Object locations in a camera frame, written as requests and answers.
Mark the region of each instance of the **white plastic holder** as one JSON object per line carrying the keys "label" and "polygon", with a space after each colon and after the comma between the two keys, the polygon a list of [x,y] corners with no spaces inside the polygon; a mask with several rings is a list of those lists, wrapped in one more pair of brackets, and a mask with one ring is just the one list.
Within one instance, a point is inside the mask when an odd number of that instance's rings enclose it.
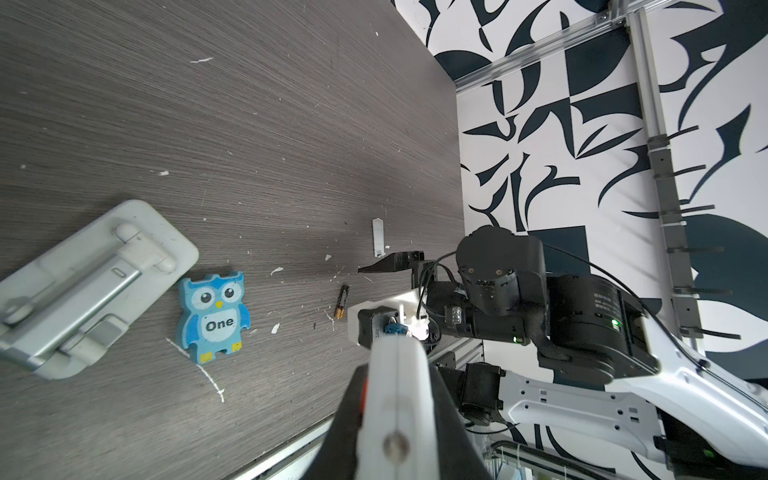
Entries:
{"label": "white plastic holder", "polygon": [[421,343],[399,335],[373,341],[355,478],[438,480],[431,385]]}
{"label": "white plastic holder", "polygon": [[[420,312],[420,319],[416,318],[416,310],[419,306],[419,289],[413,289],[405,293],[401,293],[396,296],[391,296],[384,300],[378,300],[375,302],[363,302],[349,307],[346,311],[347,318],[347,335],[349,341],[359,345],[357,339],[360,334],[360,321],[357,314],[360,310],[372,310],[379,306],[387,306],[393,310],[397,310],[399,315],[399,322],[408,327],[409,333],[419,340],[426,340],[429,336],[429,318],[427,316],[426,309],[422,305],[422,311]],[[383,336],[384,332],[374,330],[372,332],[373,339]]]}
{"label": "white plastic holder", "polygon": [[0,282],[0,354],[46,379],[73,376],[198,257],[149,204],[123,202]]}

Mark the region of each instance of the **gray wooden table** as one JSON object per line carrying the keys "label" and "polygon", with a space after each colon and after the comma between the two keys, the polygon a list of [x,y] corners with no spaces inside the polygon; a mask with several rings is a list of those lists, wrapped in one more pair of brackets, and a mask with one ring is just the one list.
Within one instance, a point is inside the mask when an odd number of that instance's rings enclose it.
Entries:
{"label": "gray wooden table", "polygon": [[408,288],[356,273],[371,219],[390,251],[463,236],[453,83],[386,0],[8,0],[0,48],[0,276],[139,198],[200,249],[192,277],[245,272],[254,328],[207,366],[225,403],[165,341],[175,289],[73,378],[0,362],[3,478],[232,472],[365,361],[326,317],[339,281],[350,305]]}

